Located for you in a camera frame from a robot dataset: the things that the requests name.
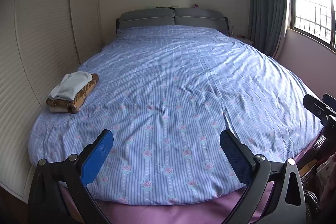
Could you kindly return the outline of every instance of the stack of folded fabric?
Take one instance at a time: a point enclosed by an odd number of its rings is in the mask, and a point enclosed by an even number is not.
[[[48,96],[46,103],[50,111],[77,113],[98,80],[97,74],[84,71],[65,75],[61,83]]]

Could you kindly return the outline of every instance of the pink wall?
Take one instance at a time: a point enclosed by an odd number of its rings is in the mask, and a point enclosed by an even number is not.
[[[287,29],[277,61],[300,77],[320,99],[325,93],[336,98],[336,53],[329,48]]]

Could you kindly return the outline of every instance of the white nightstand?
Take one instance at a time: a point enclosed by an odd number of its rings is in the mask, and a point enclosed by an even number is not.
[[[245,44],[248,44],[250,46],[254,45],[254,42],[251,40],[248,40],[247,38],[241,38],[241,37],[234,37],[235,39],[240,40],[241,42],[244,42]]]

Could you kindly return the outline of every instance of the pink bed sheet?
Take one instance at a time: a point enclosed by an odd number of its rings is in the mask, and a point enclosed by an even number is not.
[[[294,158],[300,160],[303,155],[313,146],[313,140],[304,150]],[[263,212],[266,202],[272,190],[273,182],[269,182],[263,197],[250,223],[258,220]],[[67,188],[61,187],[64,200],[69,212],[73,218],[83,222]],[[112,224],[216,224],[222,223],[223,220],[232,211],[244,188],[233,193],[227,194],[213,200],[188,204],[188,205],[151,205],[151,206],[132,206],[120,203],[97,200],[98,205],[106,214]]]

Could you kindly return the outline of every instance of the wooden floor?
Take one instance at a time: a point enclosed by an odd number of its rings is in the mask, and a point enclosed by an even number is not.
[[[0,223],[27,224],[27,204],[0,187]]]

